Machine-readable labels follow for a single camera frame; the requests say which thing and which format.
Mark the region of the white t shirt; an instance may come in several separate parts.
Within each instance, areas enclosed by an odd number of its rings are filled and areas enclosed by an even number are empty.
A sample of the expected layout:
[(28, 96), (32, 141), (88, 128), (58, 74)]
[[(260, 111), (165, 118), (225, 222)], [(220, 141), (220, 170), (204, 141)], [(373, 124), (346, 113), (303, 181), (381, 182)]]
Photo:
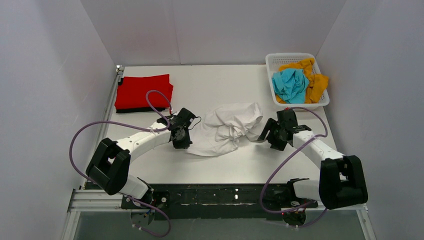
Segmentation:
[(237, 150), (241, 138), (258, 140), (263, 130), (263, 111), (258, 102), (223, 104), (208, 111), (190, 131), (188, 154), (215, 157)]

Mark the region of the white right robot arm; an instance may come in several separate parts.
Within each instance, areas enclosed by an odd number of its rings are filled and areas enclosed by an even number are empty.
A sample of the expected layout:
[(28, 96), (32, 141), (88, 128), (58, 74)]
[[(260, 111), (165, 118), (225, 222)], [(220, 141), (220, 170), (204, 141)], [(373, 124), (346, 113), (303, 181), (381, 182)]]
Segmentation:
[(289, 202), (301, 200), (321, 202), (328, 210), (365, 204), (368, 190), (361, 160), (355, 155), (345, 155), (321, 139), (328, 136), (328, 128), (323, 134), (315, 134), (307, 125), (300, 125), (295, 108), (277, 111), (277, 118), (269, 118), (258, 137), (267, 141), (270, 147), (283, 151), (286, 146), (294, 148), (286, 160), (265, 182), (259, 197), (260, 206), (268, 213), (272, 210), (264, 205), (264, 196), (274, 176), (297, 153), (303, 153), (319, 169), (319, 178), (294, 178), (287, 182), (283, 199)]

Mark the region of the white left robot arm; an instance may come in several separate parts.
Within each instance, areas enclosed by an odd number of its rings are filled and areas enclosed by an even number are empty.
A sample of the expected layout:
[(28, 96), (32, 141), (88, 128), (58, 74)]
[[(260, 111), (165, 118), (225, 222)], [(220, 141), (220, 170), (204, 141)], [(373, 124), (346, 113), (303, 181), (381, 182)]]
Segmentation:
[(118, 140), (104, 138), (94, 151), (85, 173), (108, 195), (123, 194), (142, 199), (150, 186), (129, 173), (131, 163), (163, 144), (188, 149), (192, 144), (189, 127), (196, 116), (186, 108), (161, 117), (145, 130)]

